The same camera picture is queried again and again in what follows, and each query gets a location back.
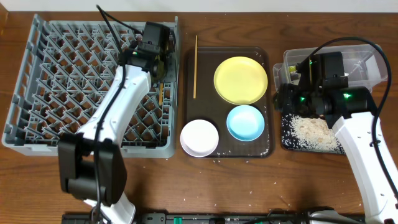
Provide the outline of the yellow round plate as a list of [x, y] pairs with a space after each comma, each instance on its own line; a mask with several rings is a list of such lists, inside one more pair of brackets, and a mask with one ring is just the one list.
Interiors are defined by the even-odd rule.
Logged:
[[213, 77], [216, 92], [228, 103], [250, 105], [266, 93], [264, 67], [249, 57], [231, 57], [221, 62]]

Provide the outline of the clear plastic waste bin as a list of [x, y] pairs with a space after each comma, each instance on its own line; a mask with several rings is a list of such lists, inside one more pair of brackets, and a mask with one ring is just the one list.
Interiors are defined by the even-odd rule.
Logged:
[[[298, 85], [300, 75], [291, 75], [289, 66], [302, 62], [314, 50], [315, 48], [286, 50], [283, 56], [284, 61], [273, 66], [275, 87], [278, 88], [284, 83]], [[385, 62], [379, 52], [370, 45], [324, 47], [318, 52], [320, 54], [328, 52], [342, 53], [344, 71], [348, 77], [350, 87], [365, 86], [371, 90], [375, 85], [387, 81]]]

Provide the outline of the light blue bowl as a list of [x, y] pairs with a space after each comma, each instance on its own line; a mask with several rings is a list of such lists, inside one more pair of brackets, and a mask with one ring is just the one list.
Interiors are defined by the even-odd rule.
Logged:
[[265, 121], [257, 108], [240, 105], [228, 113], [226, 127], [235, 139], [249, 142], [257, 139], [263, 133]]

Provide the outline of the pink bowl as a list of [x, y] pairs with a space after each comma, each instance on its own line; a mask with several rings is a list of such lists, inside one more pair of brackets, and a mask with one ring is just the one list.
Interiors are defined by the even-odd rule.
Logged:
[[207, 120], [196, 119], [187, 123], [180, 134], [183, 150], [192, 157], [206, 157], [215, 151], [219, 134], [215, 126]]

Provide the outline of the grey plastic dish rack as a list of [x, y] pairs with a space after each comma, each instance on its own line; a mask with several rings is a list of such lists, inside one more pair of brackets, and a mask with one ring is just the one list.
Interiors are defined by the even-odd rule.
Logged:
[[[75, 133], [96, 111], [113, 82], [119, 49], [139, 38], [143, 22], [45, 21], [34, 16], [2, 144], [27, 156], [56, 156], [59, 137]], [[180, 67], [180, 26], [175, 57]], [[164, 84], [159, 106], [159, 85]], [[131, 118], [124, 157], [169, 158], [175, 153], [178, 72], [154, 83]]]

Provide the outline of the green snack wrapper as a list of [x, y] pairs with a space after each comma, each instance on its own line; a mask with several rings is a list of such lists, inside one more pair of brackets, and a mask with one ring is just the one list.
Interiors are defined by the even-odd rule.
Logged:
[[289, 66], [289, 73], [290, 73], [291, 75], [297, 73], [297, 69], [296, 69], [296, 66], [295, 66], [295, 65]]

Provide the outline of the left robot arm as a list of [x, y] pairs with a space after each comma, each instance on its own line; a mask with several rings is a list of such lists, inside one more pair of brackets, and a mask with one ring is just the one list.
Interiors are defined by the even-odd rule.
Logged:
[[176, 77], [177, 28], [146, 22], [142, 39], [121, 49], [113, 83], [93, 116], [58, 142], [61, 189], [92, 206], [90, 223], [132, 223], [121, 154], [126, 128], [153, 83]]

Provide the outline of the dark brown serving tray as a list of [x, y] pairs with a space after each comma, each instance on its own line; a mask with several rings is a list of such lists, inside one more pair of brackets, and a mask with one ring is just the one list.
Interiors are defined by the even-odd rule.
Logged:
[[269, 71], [269, 58], [265, 50], [260, 47], [199, 47], [197, 61], [197, 98], [193, 99], [193, 75], [195, 49], [185, 54], [185, 109], [184, 123], [195, 119], [211, 122], [218, 130], [219, 143], [209, 158], [267, 158], [275, 149], [274, 122], [271, 105], [271, 90], [267, 89], [264, 96], [253, 103], [263, 115], [265, 128], [255, 140], [239, 141], [230, 135], [226, 127], [228, 113], [235, 105], [223, 100], [217, 94], [213, 76], [217, 66], [230, 57], [249, 57], [259, 62]]

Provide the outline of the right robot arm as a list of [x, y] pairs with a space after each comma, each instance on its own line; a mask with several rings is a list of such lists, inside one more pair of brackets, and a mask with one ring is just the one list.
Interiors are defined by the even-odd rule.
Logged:
[[348, 157], [366, 223], [397, 223], [397, 167], [369, 89], [349, 86], [341, 52], [311, 54], [297, 64], [296, 71], [298, 85], [282, 84], [274, 96], [274, 108], [302, 117], [324, 117]]

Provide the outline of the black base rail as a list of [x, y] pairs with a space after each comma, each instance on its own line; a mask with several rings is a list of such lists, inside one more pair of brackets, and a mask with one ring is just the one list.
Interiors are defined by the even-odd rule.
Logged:
[[[337, 223], [365, 223], [364, 217], [341, 217], [330, 218]], [[133, 224], [228, 224], [228, 223], [247, 223], [252, 220], [257, 223], [316, 223], [316, 221], [304, 218], [303, 215], [272, 213], [265, 216], [249, 216], [249, 215], [167, 215], [164, 213], [145, 213], [134, 218]], [[88, 224], [90, 218], [88, 214], [69, 213], [62, 215], [62, 224]]]

